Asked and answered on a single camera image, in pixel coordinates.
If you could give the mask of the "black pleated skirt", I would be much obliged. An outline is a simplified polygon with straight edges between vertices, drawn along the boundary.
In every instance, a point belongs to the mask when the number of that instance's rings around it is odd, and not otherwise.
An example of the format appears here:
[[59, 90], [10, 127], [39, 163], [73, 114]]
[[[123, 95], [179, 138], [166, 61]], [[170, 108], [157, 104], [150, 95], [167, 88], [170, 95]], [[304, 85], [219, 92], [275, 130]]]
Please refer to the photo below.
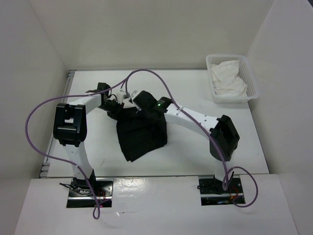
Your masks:
[[131, 107], [122, 109], [116, 120], [119, 145], [127, 161], [134, 162], [167, 144], [167, 123], [164, 116], [153, 119], [145, 112]]

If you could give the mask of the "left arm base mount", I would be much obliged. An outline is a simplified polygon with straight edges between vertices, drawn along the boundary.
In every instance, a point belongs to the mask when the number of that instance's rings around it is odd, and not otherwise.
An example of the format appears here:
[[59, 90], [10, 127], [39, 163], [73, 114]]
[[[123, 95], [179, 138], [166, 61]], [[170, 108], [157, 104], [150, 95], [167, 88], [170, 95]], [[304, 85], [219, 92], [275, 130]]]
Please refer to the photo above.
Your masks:
[[[91, 179], [90, 184], [101, 208], [112, 206], [113, 180]], [[94, 208], [96, 201], [85, 180], [72, 179], [70, 183], [59, 183], [68, 189], [67, 208]]]

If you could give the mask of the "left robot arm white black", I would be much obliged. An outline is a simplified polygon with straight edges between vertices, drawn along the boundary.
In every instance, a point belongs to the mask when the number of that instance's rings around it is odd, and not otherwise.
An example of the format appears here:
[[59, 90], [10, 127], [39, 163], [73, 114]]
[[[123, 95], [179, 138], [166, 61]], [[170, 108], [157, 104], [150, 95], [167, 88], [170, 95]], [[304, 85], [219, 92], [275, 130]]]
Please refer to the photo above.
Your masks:
[[119, 90], [111, 93], [112, 88], [99, 82], [97, 89], [88, 90], [86, 95], [70, 103], [59, 103], [56, 107], [53, 136], [65, 149], [69, 161], [72, 162], [73, 181], [71, 187], [81, 190], [85, 195], [93, 195], [97, 191], [97, 181], [91, 167], [84, 141], [87, 137], [87, 114], [99, 108], [113, 118], [124, 106], [124, 99], [130, 94]]

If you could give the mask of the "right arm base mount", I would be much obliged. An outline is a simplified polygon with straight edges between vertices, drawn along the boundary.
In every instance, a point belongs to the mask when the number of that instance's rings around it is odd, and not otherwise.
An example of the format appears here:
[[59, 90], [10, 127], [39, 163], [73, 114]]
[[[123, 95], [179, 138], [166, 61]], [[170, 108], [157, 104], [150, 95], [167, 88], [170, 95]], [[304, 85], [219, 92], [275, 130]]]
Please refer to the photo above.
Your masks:
[[239, 177], [231, 179], [227, 190], [223, 190], [220, 181], [213, 176], [199, 177], [197, 189], [200, 191], [202, 206], [243, 205], [245, 198]]

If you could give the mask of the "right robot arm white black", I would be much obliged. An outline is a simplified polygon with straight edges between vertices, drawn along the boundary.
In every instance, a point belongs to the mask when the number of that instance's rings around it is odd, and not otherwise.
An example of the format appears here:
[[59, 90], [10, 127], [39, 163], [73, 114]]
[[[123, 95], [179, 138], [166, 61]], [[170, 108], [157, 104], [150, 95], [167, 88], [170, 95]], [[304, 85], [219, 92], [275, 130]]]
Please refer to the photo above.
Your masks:
[[151, 119], [164, 119], [208, 139], [210, 154], [219, 162], [214, 174], [214, 187], [219, 192], [226, 192], [231, 187], [233, 173], [228, 172], [230, 168], [227, 163], [231, 161], [233, 152], [238, 147], [240, 136], [230, 117], [201, 114], [179, 106], [167, 97], [156, 100], [147, 91], [134, 91], [131, 94], [131, 102]]

